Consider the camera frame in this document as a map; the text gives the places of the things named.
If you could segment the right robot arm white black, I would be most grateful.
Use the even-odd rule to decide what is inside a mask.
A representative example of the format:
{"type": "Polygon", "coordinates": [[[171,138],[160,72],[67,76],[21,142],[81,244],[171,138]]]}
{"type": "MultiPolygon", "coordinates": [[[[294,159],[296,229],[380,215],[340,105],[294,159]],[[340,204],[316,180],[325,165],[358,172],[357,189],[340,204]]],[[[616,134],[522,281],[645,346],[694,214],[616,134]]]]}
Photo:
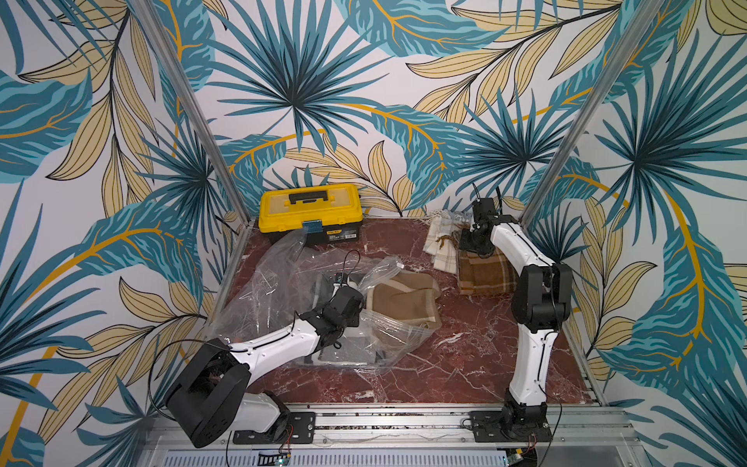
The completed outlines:
{"type": "Polygon", "coordinates": [[[502,212],[501,202],[477,198],[472,212],[473,227],[462,232],[460,247],[481,257],[500,251],[519,276],[512,299],[519,350],[499,423],[505,430],[543,426],[552,347],[571,314],[572,270],[542,253],[517,220],[502,212]]]}

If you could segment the beige plaid blanket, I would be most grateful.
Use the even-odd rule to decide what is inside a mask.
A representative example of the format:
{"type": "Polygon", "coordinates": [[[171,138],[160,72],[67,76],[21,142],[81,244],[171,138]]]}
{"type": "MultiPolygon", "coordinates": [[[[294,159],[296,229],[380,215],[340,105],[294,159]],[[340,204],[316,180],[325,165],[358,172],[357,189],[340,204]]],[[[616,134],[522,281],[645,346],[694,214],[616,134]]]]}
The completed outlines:
{"type": "Polygon", "coordinates": [[[457,273],[459,239],[468,227],[468,218],[462,213],[439,210],[431,214],[423,251],[432,256],[435,270],[457,273]]]}

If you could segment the tan blanket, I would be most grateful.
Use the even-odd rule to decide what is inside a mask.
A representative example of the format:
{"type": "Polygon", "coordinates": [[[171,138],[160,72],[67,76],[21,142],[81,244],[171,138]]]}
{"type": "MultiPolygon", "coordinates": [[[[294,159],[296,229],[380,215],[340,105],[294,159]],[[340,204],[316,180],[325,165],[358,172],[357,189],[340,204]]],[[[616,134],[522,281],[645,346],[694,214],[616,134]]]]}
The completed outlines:
{"type": "Polygon", "coordinates": [[[401,270],[368,292],[366,307],[408,325],[437,330],[442,325],[439,297],[441,288],[433,276],[401,270]]]}

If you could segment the brown plaid blanket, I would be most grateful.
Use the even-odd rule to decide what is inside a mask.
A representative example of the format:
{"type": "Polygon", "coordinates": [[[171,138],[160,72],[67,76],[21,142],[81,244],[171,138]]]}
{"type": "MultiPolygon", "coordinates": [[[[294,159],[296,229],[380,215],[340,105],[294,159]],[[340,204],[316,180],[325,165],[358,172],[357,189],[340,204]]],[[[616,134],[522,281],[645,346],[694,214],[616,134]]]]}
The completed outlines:
{"type": "Polygon", "coordinates": [[[487,258],[459,251],[457,275],[460,294],[466,296],[513,294],[519,282],[513,265],[499,250],[487,258]]]}

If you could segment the clear plastic vacuum bag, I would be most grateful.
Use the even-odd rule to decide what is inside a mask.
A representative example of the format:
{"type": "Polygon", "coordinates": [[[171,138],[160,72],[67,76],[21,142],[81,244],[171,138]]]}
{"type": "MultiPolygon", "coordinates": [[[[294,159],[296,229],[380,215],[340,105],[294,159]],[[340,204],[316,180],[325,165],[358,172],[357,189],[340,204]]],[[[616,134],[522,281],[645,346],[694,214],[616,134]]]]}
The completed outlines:
{"type": "Polygon", "coordinates": [[[328,368],[358,372],[389,369],[420,348],[441,328],[416,327],[367,310],[368,292],[401,270],[407,270],[398,257],[376,259],[352,248],[318,251],[305,246],[306,240],[306,233],[295,231],[289,239],[282,239],[270,247],[258,262],[249,282],[213,318],[208,335],[234,344],[261,338],[288,326],[296,315],[319,306],[312,304],[313,288],[317,276],[323,272],[340,274],[336,276],[340,279],[340,286],[348,285],[363,294],[363,309],[387,353],[384,365],[377,368],[328,368]]]}

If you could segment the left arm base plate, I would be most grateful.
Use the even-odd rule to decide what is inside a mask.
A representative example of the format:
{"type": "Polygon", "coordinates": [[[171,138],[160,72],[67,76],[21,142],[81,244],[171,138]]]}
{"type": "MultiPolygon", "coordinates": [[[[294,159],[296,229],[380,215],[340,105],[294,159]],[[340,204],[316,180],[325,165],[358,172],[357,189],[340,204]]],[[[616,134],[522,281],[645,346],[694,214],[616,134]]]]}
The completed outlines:
{"type": "Polygon", "coordinates": [[[315,422],[314,412],[282,414],[266,432],[235,430],[231,441],[239,446],[279,445],[281,442],[290,442],[292,446],[310,445],[313,443],[315,422]]]}

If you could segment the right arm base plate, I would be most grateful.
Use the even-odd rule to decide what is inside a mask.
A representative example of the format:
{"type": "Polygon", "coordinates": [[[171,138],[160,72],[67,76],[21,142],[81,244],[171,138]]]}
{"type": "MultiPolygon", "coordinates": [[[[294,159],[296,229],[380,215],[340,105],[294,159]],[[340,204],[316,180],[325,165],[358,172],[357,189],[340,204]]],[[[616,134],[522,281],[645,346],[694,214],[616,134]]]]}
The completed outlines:
{"type": "Polygon", "coordinates": [[[533,444],[552,440],[550,424],[539,418],[518,418],[507,411],[473,411],[468,420],[476,443],[533,444]]]}

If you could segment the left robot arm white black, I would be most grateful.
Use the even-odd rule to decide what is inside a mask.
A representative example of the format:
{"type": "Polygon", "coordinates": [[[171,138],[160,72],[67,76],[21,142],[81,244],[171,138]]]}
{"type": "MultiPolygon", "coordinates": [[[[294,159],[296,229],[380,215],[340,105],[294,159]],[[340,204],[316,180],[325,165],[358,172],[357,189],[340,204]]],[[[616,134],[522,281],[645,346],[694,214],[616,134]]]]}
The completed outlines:
{"type": "Polygon", "coordinates": [[[336,344],[359,325],[364,296],[348,285],[294,317],[278,331],[247,342],[213,339],[200,346],[165,393],[165,406],[192,445],[202,449],[228,431],[248,432],[257,443],[284,442],[295,430],[291,412],[272,393],[245,393],[260,377],[336,344]]]}

